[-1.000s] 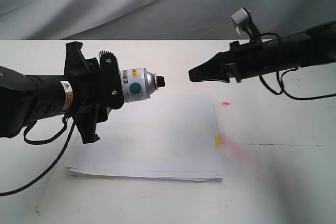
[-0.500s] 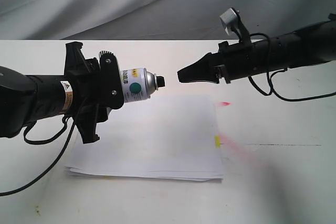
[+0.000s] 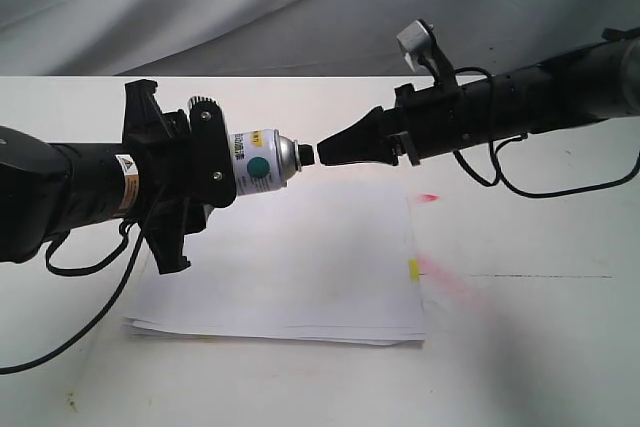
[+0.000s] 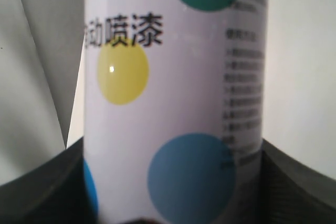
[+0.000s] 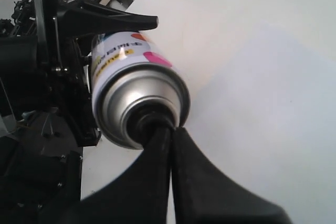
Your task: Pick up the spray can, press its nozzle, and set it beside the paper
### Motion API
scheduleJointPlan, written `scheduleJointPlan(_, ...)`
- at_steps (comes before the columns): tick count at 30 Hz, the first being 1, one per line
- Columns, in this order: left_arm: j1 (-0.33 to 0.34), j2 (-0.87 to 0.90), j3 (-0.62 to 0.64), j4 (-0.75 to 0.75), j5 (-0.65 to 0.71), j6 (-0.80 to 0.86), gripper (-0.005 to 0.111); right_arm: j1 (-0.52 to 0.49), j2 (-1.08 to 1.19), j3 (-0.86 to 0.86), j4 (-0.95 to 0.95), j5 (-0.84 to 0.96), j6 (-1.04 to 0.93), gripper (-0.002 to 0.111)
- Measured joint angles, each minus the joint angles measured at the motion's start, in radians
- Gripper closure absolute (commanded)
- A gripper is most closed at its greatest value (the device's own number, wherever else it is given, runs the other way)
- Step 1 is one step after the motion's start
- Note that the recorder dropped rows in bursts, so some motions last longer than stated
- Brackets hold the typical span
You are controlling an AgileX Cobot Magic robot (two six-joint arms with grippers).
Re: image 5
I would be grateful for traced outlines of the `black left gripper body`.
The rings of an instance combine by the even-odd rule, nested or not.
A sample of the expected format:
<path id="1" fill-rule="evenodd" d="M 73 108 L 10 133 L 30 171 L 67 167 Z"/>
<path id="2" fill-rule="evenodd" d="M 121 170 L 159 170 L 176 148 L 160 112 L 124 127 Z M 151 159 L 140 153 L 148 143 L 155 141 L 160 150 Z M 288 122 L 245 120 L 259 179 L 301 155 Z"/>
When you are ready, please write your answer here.
<path id="1" fill-rule="evenodd" d="M 68 5 L 17 1 L 1 20 L 1 112 L 54 113 L 69 126 L 78 146 L 94 146 L 101 134 L 92 115 L 84 68 L 88 48 L 71 35 Z"/>

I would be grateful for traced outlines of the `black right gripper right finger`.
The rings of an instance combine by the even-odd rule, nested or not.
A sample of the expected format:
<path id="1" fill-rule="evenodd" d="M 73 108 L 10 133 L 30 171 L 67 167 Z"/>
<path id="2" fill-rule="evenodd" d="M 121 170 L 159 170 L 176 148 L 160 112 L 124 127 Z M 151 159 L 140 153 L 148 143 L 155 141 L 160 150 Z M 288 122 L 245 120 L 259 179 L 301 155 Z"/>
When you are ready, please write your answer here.
<path id="1" fill-rule="evenodd" d="M 223 174 L 185 128 L 172 136 L 176 223 L 291 223 L 287 213 Z"/>

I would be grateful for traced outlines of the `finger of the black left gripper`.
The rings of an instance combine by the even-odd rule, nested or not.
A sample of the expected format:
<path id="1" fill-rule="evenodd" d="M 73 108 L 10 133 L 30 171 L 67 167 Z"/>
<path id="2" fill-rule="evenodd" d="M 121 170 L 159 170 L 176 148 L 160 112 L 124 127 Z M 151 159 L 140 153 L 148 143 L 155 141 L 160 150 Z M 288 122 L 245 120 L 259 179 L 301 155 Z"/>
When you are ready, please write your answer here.
<path id="1" fill-rule="evenodd" d="M 74 0 L 62 6 L 62 36 L 66 38 L 152 30 L 158 24 L 157 16 L 127 13 L 92 0 Z"/>

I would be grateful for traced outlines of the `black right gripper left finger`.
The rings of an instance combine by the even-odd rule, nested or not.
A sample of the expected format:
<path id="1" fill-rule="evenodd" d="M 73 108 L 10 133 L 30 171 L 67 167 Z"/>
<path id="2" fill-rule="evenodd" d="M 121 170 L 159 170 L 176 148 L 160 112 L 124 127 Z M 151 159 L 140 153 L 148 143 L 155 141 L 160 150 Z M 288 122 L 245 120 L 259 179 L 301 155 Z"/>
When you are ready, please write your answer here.
<path id="1" fill-rule="evenodd" d="M 171 134 L 158 128 L 123 174 L 70 207 L 59 223 L 166 223 Z"/>

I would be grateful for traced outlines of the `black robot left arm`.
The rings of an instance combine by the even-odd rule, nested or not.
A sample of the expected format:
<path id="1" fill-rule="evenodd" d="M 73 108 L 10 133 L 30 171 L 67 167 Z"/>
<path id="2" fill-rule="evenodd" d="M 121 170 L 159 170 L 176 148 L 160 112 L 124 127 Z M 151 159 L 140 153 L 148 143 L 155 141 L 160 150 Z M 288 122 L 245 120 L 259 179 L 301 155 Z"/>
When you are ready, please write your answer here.
<path id="1" fill-rule="evenodd" d="M 127 13 L 90 0 L 34 2 L 35 32 L 1 37 L 1 79 L 11 89 L 1 98 L 2 115 L 59 108 L 79 146 L 98 142 L 96 129 L 139 147 L 128 136 L 129 111 L 108 105 L 108 81 L 90 98 L 83 76 L 82 46 L 76 37 L 155 29 L 156 16 Z M 69 217 L 64 213 L 79 198 L 79 154 L 68 162 L 25 152 L 1 138 L 1 223 L 162 223 L 166 218 L 169 174 L 150 167 L 155 146 L 142 154 L 103 192 Z"/>

